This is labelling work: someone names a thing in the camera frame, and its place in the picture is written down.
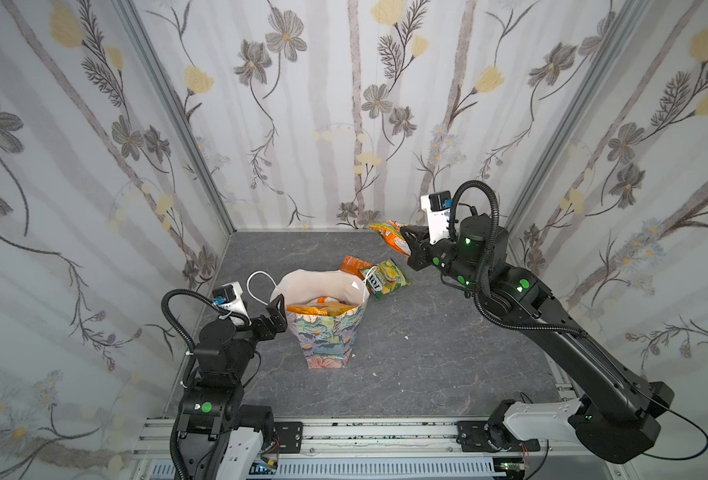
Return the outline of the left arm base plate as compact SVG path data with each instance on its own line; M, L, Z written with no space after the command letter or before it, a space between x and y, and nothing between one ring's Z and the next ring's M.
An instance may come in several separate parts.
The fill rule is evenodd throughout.
M303 433L304 424L302 422L276 422L273 436L265 454L299 454L302 447Z

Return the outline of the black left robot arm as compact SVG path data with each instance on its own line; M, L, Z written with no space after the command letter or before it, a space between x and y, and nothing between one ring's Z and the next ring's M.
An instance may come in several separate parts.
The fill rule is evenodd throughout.
M169 303L178 296L194 298L217 312L198 340L172 313ZM256 462L275 467L276 462L265 458L280 449L272 408L243 403L243 377L259 355L257 344L287 330L284 296L275 297L265 315L249 318L198 292L173 289L162 297L161 311L187 346L183 394L169 440L174 477L245 479Z

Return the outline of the floral white paper bag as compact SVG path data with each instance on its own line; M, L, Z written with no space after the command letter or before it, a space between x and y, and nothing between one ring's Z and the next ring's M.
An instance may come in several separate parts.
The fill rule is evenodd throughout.
M356 308L337 317L288 313L288 330L298 339L306 363L311 369L346 367L363 323L370 292L363 279L341 270L295 270L279 282L272 282L269 296L251 297L267 305L278 294L285 297L286 307L307 304L319 297L334 297Z

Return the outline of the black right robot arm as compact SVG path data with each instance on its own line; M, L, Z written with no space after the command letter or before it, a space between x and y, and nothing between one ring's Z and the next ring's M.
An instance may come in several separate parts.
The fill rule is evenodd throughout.
M675 393L633 373L582 328L536 273L506 259L509 233L496 193L479 180L420 199L427 225L400 233L415 271L434 267L446 286L471 299L488 322L523 334L583 394L556 403L507 399L481 425L462 427L466 449L504 452L529 441L579 443L612 464L651 457Z

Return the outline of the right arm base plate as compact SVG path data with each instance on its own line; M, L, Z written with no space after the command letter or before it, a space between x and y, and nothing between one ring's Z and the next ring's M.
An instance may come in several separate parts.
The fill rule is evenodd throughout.
M466 453L524 453L540 452L538 440L519 440L515 438L502 422L487 420L467 420L456 423L458 434L456 442Z

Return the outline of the yellow mango Lot100 bag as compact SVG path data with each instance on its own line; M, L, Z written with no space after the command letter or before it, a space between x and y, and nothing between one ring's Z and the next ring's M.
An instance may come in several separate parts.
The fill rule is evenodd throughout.
M288 305L286 311L298 315L337 317L355 308L356 305L342 302L334 297L319 297L307 304Z

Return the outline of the green yellow Fox's candy bag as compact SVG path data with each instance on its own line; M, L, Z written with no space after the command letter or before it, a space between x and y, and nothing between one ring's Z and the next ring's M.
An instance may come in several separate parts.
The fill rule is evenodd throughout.
M383 298L411 284L404 271L392 259L365 267L360 273L370 293L377 298Z

